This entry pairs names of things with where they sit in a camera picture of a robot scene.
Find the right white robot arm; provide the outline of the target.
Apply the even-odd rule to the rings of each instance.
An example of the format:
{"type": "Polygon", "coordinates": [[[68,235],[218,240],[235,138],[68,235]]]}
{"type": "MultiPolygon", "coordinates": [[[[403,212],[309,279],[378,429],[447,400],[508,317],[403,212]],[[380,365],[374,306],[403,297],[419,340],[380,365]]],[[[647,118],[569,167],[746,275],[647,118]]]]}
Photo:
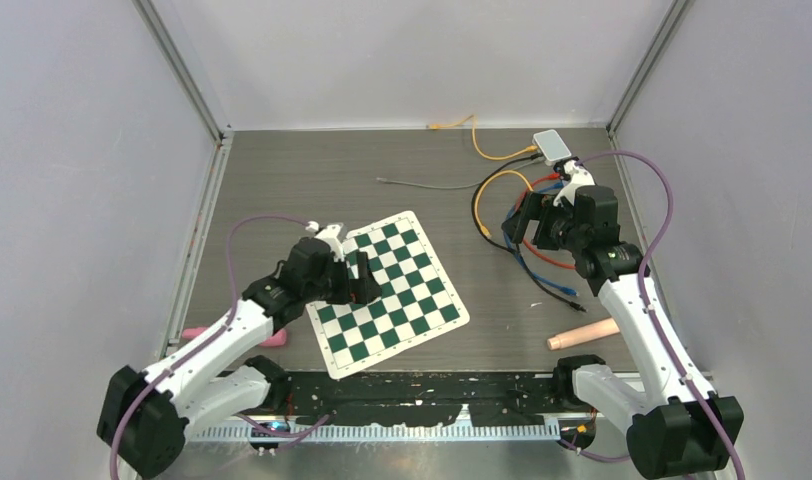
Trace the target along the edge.
{"type": "Polygon", "coordinates": [[[553,387],[566,410],[594,407],[625,436],[646,479],[722,470],[737,464],[734,442],[744,421],[734,397],[720,396],[694,366],[655,294],[640,249],[620,238],[614,191],[574,160],[558,162],[555,195],[528,192],[502,229],[519,243],[530,222],[532,244],[571,253],[576,272],[616,322],[642,380],[635,390],[601,360],[563,359],[553,387]]]}

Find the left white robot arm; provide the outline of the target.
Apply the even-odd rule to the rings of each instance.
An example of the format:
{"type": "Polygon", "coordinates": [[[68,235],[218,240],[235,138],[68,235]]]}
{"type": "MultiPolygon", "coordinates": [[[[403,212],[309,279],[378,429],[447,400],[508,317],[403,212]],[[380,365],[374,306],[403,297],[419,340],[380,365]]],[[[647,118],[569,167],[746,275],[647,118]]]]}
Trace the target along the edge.
{"type": "Polygon", "coordinates": [[[298,319],[307,305],[367,305],[381,295],[368,255],[345,251],[341,225],[305,225],[275,270],[244,290],[230,285],[229,310],[203,333],[142,369],[129,365],[108,383],[97,426],[110,448],[109,476],[127,465],[143,479],[165,472],[186,443],[223,419],[258,407],[280,412],[289,398],[289,375],[255,356],[234,372],[221,372],[252,347],[298,319]]]}

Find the green white chessboard mat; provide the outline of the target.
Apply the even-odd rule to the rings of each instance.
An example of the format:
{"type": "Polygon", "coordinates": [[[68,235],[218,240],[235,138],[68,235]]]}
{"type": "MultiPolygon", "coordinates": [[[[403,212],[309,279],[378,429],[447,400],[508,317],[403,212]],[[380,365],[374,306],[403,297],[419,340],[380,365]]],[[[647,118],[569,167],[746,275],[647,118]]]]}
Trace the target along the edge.
{"type": "Polygon", "coordinates": [[[368,305],[306,306],[330,378],[366,370],[470,321],[413,211],[354,229],[343,245],[347,256],[368,255],[381,295],[368,305]]]}

